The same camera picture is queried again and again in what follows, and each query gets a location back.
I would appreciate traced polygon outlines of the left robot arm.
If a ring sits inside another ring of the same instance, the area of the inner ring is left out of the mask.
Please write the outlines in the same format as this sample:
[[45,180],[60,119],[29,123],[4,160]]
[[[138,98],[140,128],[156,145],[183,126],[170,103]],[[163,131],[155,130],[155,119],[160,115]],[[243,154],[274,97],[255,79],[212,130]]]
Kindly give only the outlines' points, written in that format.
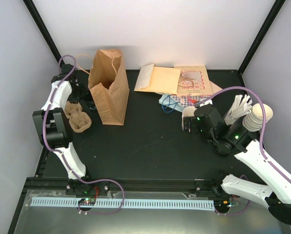
[[60,159],[69,179],[80,178],[77,189],[84,195],[93,191],[94,183],[86,178],[87,168],[74,148],[73,130],[64,111],[67,103],[78,105],[86,94],[86,89],[77,80],[75,67],[64,64],[51,80],[46,103],[32,115],[41,144]]

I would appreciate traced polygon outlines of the black cup sleeve stack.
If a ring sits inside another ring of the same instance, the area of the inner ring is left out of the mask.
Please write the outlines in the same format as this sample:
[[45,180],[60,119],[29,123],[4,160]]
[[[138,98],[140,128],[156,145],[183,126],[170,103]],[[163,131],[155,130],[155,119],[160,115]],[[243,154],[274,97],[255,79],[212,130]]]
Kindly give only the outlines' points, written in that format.
[[93,98],[92,98],[91,94],[87,94],[84,97],[84,102],[86,103],[86,105],[89,107],[90,110],[92,110],[92,111],[97,110],[96,105],[95,105],[95,103],[93,101]]

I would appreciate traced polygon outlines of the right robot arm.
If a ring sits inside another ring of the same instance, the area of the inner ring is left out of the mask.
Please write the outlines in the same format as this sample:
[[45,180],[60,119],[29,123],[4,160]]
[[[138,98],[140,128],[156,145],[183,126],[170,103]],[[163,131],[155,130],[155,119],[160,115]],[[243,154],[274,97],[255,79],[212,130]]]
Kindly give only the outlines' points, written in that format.
[[212,182],[215,196],[238,195],[260,204],[279,221],[291,225],[291,174],[260,146],[254,134],[229,117],[224,119],[211,104],[187,107],[182,129],[196,131],[222,157],[234,156],[254,171],[265,184],[243,180],[232,174]]

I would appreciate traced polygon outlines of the brown paper bag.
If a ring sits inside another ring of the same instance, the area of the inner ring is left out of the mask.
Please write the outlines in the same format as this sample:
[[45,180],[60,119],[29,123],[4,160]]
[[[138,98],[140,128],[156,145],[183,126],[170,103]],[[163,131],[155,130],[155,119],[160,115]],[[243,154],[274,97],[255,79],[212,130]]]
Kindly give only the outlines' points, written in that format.
[[121,50],[97,50],[95,56],[83,54],[92,60],[87,73],[88,88],[104,125],[124,125],[129,97],[129,84]]

